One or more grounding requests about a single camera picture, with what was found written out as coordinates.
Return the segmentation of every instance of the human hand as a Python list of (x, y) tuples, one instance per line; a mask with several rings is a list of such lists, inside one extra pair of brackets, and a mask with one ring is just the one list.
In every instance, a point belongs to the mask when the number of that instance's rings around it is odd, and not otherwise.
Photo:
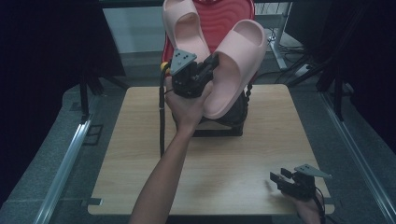
[(210, 81), (206, 84), (200, 97), (187, 99), (172, 91), (172, 77), (167, 77), (165, 81), (167, 91), (165, 102), (176, 118), (177, 129), (182, 132), (193, 132), (203, 116), (204, 101), (212, 92), (213, 83)]
[[(319, 209), (313, 199), (310, 199), (309, 201), (301, 201), (283, 191), (282, 194), (294, 203), (298, 215), (305, 224), (320, 224)], [(316, 194), (320, 204), (323, 204), (321, 196), (319, 196), (317, 192)]]

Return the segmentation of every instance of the gray floor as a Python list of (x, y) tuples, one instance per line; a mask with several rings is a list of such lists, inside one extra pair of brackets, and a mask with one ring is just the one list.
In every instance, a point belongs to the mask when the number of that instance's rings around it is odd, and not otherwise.
[[(158, 86), (160, 52), (121, 55), (127, 77), (120, 80), (130, 86)], [(291, 62), (298, 59), (291, 57)], [(267, 52), (256, 84), (285, 83), (295, 78), (293, 71), (281, 74), (272, 52)], [(304, 125), (308, 140), (321, 170), (333, 176), (326, 184), (335, 204), (335, 212), (328, 223), (387, 223), (378, 206), (369, 181), (364, 177), (359, 161), (353, 155), (332, 119), (324, 99), (332, 99), (332, 91), (320, 93), (315, 88), (318, 76), (311, 77), (290, 89), (293, 102)], [(126, 223), (127, 216), (92, 216), (87, 212), (84, 201), (91, 197), (106, 148), (114, 128), (125, 90), (101, 79), (105, 93), (90, 94), (97, 99), (98, 106), (92, 111), (92, 129), (85, 138), (75, 165), (49, 223)], [(371, 129), (349, 102), (343, 99), (343, 125), (353, 136), (378, 183), (395, 201), (396, 181), (392, 171), (396, 168), (396, 157)], [(79, 88), (64, 94), (63, 108), (35, 159), (27, 169), (17, 187), (0, 210), (0, 223), (32, 223), (40, 205), (46, 197), (52, 179), (64, 158), (77, 126), (80, 123)], [(197, 217), (172, 217), (169, 223), (265, 223), (264, 217), (222, 217), (208, 219)], [(301, 223), (297, 216), (272, 217), (275, 224)]]

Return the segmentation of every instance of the person's left hand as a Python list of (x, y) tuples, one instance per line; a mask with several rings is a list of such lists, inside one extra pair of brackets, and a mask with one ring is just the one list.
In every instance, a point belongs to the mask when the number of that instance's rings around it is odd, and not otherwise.
[(212, 92), (213, 83), (206, 84), (202, 95), (198, 98), (184, 98), (175, 94), (172, 89), (172, 77), (166, 78), (165, 101), (172, 110), (179, 129), (195, 130), (204, 112), (204, 101)]

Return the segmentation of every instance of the forearm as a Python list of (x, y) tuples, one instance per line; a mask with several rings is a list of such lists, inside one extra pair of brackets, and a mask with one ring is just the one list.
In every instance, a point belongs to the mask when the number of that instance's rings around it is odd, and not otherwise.
[(165, 223), (177, 192), (191, 132), (177, 132), (140, 192), (130, 223)]

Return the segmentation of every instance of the pink slipper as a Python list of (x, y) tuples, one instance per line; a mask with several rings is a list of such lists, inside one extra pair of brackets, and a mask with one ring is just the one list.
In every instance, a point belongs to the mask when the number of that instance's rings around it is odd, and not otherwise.
[(241, 20), (215, 50), (219, 66), (213, 71), (213, 89), (205, 100), (204, 116), (221, 118), (233, 106), (246, 85), (259, 70), (267, 48), (260, 24)]
[(197, 9), (191, 0), (165, 0), (163, 27), (174, 49), (196, 54), (198, 63), (210, 55)]

